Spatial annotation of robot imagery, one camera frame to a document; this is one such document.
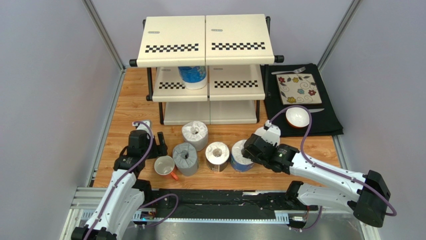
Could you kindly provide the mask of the blue label roll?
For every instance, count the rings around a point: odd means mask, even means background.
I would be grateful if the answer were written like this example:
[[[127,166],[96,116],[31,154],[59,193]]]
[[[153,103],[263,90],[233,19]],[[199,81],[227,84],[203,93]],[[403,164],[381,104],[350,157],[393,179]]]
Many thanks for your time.
[[[246,139],[243,139],[236,142],[231,149],[230,164],[238,172],[247,172],[251,170],[255,164],[249,158],[243,157],[242,151],[246,141]]]

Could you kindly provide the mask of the blue plastic roll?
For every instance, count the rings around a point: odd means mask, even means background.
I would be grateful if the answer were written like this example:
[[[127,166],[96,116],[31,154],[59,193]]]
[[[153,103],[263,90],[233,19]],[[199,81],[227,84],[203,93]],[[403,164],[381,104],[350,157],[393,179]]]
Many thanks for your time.
[[[188,90],[199,90],[207,85],[206,66],[179,66],[178,71]]]

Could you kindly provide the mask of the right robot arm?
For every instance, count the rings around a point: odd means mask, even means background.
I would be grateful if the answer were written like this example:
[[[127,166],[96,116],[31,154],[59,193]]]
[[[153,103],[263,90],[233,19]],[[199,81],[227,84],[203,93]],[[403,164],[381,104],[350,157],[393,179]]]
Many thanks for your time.
[[[321,187],[293,181],[289,195],[306,206],[322,206],[352,213],[359,221],[381,228],[391,197],[383,176],[369,170],[354,172],[317,160],[287,144],[271,144],[252,134],[242,155],[276,173],[313,180]]]

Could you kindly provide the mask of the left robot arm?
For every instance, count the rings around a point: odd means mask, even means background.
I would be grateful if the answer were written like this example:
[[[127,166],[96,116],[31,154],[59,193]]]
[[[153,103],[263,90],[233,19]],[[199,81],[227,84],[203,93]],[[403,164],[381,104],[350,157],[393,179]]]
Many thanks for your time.
[[[75,227],[72,240],[120,240],[145,198],[152,198],[151,183],[139,179],[147,159],[168,154],[164,134],[154,137],[147,129],[130,132],[128,145],[115,160],[109,185],[93,215]]]

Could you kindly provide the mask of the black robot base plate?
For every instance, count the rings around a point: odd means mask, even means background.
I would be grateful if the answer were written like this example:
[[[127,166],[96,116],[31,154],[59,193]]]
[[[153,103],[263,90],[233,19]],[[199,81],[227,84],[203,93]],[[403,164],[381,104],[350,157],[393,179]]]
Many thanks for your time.
[[[150,201],[166,196],[151,205]],[[151,190],[143,206],[155,210],[155,217],[215,220],[268,220],[275,211],[318,211],[319,207],[303,205],[285,192],[260,192],[245,194],[239,190],[158,189]]]

